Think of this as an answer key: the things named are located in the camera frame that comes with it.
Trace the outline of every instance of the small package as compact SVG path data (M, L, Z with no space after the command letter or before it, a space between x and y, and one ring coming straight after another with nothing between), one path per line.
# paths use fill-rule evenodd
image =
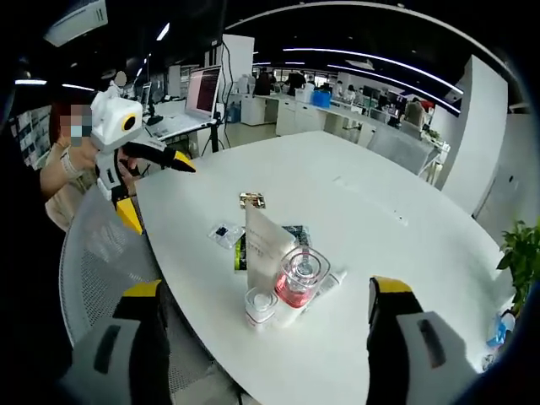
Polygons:
M234 224L218 224L208 234L208 238L225 249L231 249L244 234L244 228Z

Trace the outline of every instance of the floor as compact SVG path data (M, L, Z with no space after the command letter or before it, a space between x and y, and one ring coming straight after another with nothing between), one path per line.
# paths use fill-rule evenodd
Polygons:
M227 136L229 137L230 146L245 145L247 143L264 141L276 137L276 124L265 124L251 127L246 124L237 122L236 124L227 124Z

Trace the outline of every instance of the ceiling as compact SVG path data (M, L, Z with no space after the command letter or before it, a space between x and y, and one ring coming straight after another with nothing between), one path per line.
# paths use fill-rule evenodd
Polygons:
M42 21L50 20L50 25L61 15L57 10L62 9L62 2L70 3L57 0L54 6L56 9L48 5L49 2L32 3L31 7L42 17ZM21 13L25 7L29 7L29 3L30 0L16 2ZM268 10L300 4L290 0L228 0L227 3L226 12L223 13L224 0L153 0L151 7L134 5L129 0L107 0L108 25L59 48L41 39L41 33L25 43L21 65L32 77L46 78L50 83L104 89L108 80L101 76L107 70L123 70L128 80L134 79L149 53L152 53L149 62L151 73L163 71L166 66L186 57L201 61L202 50L210 47L211 41L219 36L223 27ZM478 17L472 10L464 12L468 10L470 2L454 0L445 5L432 1L402 3L406 9L431 15L457 27L499 57L508 59L501 51L508 49L505 32L488 30L485 25L491 18L486 16L486 10L493 8L483 9L483 23L478 24ZM378 4L396 5L394 2ZM164 40L156 41L167 22L170 22L169 33ZM12 34L15 30L20 32L18 27L15 25ZM35 25L27 24L26 27L30 28L25 34L30 35ZM469 41L437 24L393 10L350 5L308 7L245 22L225 33L255 37L256 50L259 51L255 62L279 64L301 61L305 62L305 68L331 70L328 64L351 66L345 62L346 59L362 59L331 53L282 51L285 47L332 48L404 62L453 84L460 79L464 65L474 53L509 81L510 104L521 101L513 78ZM371 61L376 73L417 86L441 98L448 93L446 86L421 74L388 62ZM27 100L21 103L20 99L18 110L28 109L29 102L40 101L39 98L25 97Z

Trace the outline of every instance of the ceiling light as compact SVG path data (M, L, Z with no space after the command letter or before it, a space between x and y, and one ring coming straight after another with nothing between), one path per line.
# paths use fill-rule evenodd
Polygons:
M370 55L368 53L352 52L352 51L339 51L337 49L322 49L322 48L285 48L285 49L283 49L283 51L285 51L285 52L289 52L289 51L334 52L334 53L343 53L345 55L355 55L357 57L370 57L371 59L377 59L377 60L383 61L383 62L394 63L395 65L401 66L402 68L407 68L407 69L413 70L414 72L422 73L424 76L427 76L429 78L432 78L433 80L436 80L439 83L444 84L445 86L447 86L450 89L456 91L460 95L463 94L463 90L458 89L456 86L446 82L442 78L436 77L435 75L433 75L431 73L427 73L424 70L418 69L417 67L414 67L414 66L407 65L405 63L401 63L401 62L398 62L398 61L393 61L392 59L388 59L388 58L385 58L385 57L378 57L377 55Z
M62 87L69 87L70 89L80 89L80 90L95 91L95 89L90 89L88 87L83 87L83 86L77 86L75 84L63 84Z
M365 71L365 70L360 70L360 69L352 69L351 67L345 67L345 66L337 66L337 65L328 65L329 68L336 68L336 69L345 69L345 70L351 70L353 72L358 72L358 73L363 73L363 74L369 74L371 76L375 76L376 78L383 78L385 80L389 80L391 82L394 82L394 83L397 83L397 84L400 84L401 86L406 86L406 87L409 87L410 89L413 89L415 91L418 91L419 93L423 94L423 95L427 95L428 97L431 97L433 100L437 100L439 101L442 105L446 105L448 108L450 108L451 110L457 112L458 114L460 113L460 111L454 107L453 105L450 105L448 104L446 101L444 100L441 100L440 98L438 97L435 97L434 95L426 92L426 91L423 91L421 89L418 89L414 86L411 86L410 84L406 84L404 82L400 82L399 80L395 80L394 78L388 78L386 76L382 76L380 74L377 74L377 73L373 73L373 72L368 72L368 71Z
M42 86L43 84L47 84L47 81L39 80L37 78L20 78L19 80L15 80L15 84L35 84Z
M161 30L161 32L158 35L157 41L163 40L163 37L167 35L169 32L170 23L167 23L167 25Z

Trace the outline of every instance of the woman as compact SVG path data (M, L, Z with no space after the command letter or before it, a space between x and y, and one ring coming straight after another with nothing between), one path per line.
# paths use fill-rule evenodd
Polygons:
M71 145L71 128L81 125L83 115L80 105L53 103L49 119L49 140L51 151L47 156L45 166L59 162L62 153ZM133 182L138 177L133 177L122 162L118 163L122 179L126 183L130 195L134 194ZM96 183L97 176L94 169L81 170L81 175L65 184L45 204L49 218L61 230L67 231L77 208L83 201L84 194Z
M345 96L343 98L349 103L352 103L356 98L356 93L354 92L354 86L352 84L348 86L347 91L345 92Z

